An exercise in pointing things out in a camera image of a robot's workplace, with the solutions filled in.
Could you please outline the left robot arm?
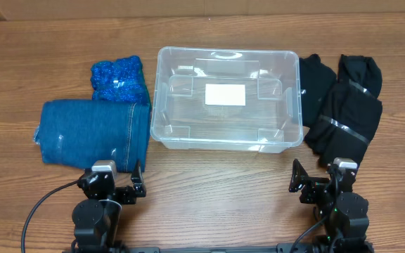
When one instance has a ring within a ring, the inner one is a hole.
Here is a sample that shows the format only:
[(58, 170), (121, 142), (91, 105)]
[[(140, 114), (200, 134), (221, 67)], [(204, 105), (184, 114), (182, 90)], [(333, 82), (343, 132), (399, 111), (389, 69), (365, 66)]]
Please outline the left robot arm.
[(141, 162), (137, 161), (131, 173), (130, 186), (117, 187), (117, 170), (112, 160), (97, 161), (85, 169), (78, 179), (87, 199), (72, 212), (75, 240), (72, 252), (128, 252), (123, 242), (116, 240), (120, 214), (124, 205), (136, 204), (136, 199), (146, 196)]

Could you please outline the large black taped garment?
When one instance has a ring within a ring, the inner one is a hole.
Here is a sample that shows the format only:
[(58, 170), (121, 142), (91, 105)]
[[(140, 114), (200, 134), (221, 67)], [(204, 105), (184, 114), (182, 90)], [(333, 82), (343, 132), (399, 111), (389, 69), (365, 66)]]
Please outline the large black taped garment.
[(337, 78), (304, 137), (320, 166), (338, 157), (361, 164), (383, 112), (378, 100), (382, 85), (381, 70), (372, 57), (340, 56)]

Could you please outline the sparkly blue fabric bundle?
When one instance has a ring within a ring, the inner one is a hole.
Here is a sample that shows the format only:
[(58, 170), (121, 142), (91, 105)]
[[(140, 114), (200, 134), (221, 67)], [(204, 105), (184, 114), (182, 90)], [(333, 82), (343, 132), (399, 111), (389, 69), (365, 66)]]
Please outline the sparkly blue fabric bundle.
[(150, 106), (150, 95), (138, 56), (104, 60), (91, 67), (93, 100), (140, 103)]

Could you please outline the blue denim jeans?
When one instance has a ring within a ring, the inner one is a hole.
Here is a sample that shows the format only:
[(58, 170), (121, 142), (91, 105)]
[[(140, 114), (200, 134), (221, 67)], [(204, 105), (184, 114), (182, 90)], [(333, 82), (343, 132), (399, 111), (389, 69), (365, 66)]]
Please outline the blue denim jeans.
[(104, 100), (53, 100), (42, 108), (34, 142), (46, 164), (88, 169), (112, 160), (129, 173), (145, 169), (150, 106)]

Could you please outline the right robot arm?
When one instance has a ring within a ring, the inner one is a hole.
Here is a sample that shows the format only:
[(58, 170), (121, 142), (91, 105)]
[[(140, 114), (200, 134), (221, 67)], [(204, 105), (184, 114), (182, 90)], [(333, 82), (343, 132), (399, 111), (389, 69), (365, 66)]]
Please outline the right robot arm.
[(328, 178), (309, 176), (299, 160), (292, 163), (291, 193), (301, 192), (300, 202), (314, 205), (316, 223), (301, 234), (289, 252), (373, 252), (366, 241), (368, 200), (356, 194), (358, 164), (335, 158)]

